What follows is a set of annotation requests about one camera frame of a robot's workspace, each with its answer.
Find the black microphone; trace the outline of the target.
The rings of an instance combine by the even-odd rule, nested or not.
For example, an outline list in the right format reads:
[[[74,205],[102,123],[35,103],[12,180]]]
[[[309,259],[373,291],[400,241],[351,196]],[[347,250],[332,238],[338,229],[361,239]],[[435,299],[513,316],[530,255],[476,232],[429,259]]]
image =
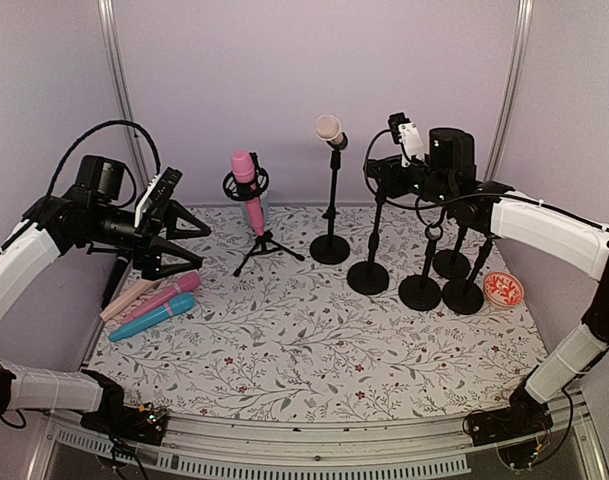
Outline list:
[[[128,264],[130,263],[130,257],[126,254],[118,254],[116,256],[113,268],[106,282],[100,307],[105,308],[111,302],[113,295],[126,271]]]

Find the short pink microphone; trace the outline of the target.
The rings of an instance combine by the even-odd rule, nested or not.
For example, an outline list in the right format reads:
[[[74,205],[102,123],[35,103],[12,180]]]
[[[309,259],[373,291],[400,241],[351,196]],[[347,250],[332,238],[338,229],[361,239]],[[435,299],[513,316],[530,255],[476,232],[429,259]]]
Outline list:
[[[144,302],[142,305],[133,309],[122,321],[122,324],[131,322],[132,320],[143,316],[146,313],[160,307],[175,296],[188,293],[196,290],[201,284],[201,279],[196,271],[190,272],[174,280],[160,293],[153,296],[151,299]]]

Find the blue microphone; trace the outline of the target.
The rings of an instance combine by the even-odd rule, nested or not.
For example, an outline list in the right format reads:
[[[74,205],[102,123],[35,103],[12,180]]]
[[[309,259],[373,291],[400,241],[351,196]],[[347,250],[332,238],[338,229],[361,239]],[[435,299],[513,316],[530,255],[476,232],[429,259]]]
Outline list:
[[[109,335],[109,340],[111,342],[118,342],[133,337],[167,319],[188,312],[194,308],[195,305],[196,301],[191,293],[176,295],[150,312],[123,324]]]

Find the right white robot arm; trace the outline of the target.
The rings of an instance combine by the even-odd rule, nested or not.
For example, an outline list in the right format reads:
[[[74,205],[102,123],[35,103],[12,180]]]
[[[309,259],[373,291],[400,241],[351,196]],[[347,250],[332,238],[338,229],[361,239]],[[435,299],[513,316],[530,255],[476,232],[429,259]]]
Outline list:
[[[516,388],[501,427],[521,436],[548,402],[609,350],[609,225],[532,199],[512,187],[476,178],[475,141],[460,129],[430,130],[423,143],[415,125],[391,125],[401,152],[367,157],[363,171],[388,201],[413,194],[425,209],[442,208],[461,226],[489,238],[514,240],[552,255],[598,283],[592,303],[573,329]]]

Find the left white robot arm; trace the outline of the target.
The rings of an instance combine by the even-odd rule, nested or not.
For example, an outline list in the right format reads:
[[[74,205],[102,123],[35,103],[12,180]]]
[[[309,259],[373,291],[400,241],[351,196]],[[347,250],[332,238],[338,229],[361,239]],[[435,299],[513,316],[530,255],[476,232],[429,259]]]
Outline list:
[[[33,280],[71,248],[100,245],[127,253],[146,280],[197,270],[202,257],[177,245],[205,237],[210,228],[173,199],[181,172],[154,178],[135,211],[117,206],[124,163],[87,155],[61,197],[44,196],[26,211],[0,247],[0,323]],[[0,415],[8,410],[93,412],[112,434],[132,426],[119,400],[122,388],[90,372],[58,372],[0,360]]]

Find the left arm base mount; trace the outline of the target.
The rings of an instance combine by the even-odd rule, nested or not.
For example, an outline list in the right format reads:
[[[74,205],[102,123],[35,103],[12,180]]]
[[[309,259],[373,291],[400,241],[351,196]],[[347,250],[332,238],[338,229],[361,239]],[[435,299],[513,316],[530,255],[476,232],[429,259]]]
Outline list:
[[[124,403],[124,389],[118,383],[95,371],[84,369],[82,373],[95,380],[102,390],[98,409],[81,415],[82,428],[122,440],[162,444],[168,425],[165,407],[152,403],[128,406]]]

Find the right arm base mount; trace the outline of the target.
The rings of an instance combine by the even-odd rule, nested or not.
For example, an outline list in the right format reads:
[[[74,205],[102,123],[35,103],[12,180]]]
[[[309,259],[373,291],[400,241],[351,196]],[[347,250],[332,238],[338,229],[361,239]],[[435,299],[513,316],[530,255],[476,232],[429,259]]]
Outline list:
[[[476,409],[463,419],[462,430],[474,446],[489,445],[517,439],[552,428],[553,420],[547,405],[527,410],[511,406],[493,410]]]

